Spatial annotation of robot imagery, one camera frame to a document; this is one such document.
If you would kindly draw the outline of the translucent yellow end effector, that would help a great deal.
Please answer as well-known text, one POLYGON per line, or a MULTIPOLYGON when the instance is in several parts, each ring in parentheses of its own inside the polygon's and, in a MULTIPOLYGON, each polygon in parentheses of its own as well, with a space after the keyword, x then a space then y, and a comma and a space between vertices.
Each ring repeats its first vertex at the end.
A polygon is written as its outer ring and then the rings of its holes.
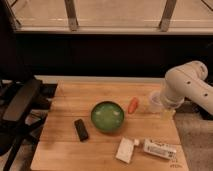
POLYGON ((160 92, 152 91, 148 96, 148 110, 153 114, 159 114, 162 119, 172 119, 175 110, 166 109, 160 100, 160 92))

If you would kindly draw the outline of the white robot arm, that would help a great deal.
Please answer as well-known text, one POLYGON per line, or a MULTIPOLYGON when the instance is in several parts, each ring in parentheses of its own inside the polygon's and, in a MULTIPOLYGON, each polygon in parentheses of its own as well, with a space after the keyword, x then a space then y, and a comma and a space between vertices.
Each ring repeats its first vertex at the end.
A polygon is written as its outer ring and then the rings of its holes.
POLYGON ((160 91, 149 94, 152 113, 178 109, 185 99, 200 107, 204 120, 213 121, 213 86, 205 82, 208 69, 201 61, 191 61, 169 69, 160 91))

